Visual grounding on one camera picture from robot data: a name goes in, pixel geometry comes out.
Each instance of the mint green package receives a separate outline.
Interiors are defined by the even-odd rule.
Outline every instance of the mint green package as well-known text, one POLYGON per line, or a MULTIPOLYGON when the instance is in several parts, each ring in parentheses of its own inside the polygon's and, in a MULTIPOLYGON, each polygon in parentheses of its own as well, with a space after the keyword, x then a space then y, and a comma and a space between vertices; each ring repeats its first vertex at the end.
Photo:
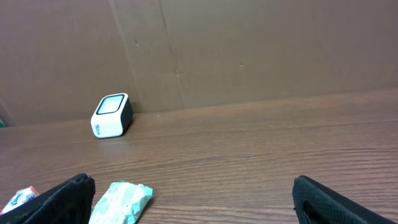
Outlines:
POLYGON ((151 197, 152 189, 142 184, 113 182, 95 205, 89 224, 133 224, 151 197))

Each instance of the wooden table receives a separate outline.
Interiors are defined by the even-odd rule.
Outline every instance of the wooden table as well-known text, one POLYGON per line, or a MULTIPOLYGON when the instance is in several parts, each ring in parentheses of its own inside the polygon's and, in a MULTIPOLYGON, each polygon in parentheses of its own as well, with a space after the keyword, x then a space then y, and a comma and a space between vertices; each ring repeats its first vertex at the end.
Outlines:
POLYGON ((297 223, 299 175, 398 222, 398 88, 136 114, 112 139, 89 120, 0 129, 0 207, 81 172, 94 203, 117 180, 152 187, 140 223, 297 223))

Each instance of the device screen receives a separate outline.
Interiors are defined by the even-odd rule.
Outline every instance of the device screen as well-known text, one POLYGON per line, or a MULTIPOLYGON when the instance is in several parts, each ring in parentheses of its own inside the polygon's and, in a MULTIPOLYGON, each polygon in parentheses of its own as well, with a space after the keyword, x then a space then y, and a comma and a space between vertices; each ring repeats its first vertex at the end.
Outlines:
POLYGON ((102 101, 97 114, 113 113, 117 111, 122 103, 124 95, 109 96, 102 101))

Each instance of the white cube device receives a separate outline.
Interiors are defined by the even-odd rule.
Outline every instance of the white cube device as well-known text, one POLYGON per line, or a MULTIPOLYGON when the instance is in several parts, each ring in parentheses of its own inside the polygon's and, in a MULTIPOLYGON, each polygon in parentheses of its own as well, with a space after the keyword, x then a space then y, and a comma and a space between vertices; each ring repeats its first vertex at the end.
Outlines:
POLYGON ((132 108, 125 93, 102 98, 91 117, 91 128, 97 138, 122 136, 132 123, 132 108))

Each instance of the brown wall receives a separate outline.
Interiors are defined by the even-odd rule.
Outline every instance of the brown wall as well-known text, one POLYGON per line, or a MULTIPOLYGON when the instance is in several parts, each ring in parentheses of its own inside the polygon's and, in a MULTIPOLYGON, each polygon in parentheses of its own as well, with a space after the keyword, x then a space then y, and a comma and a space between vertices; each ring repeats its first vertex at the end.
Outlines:
POLYGON ((89 118, 398 85, 395 0, 2 0, 0 113, 89 118))

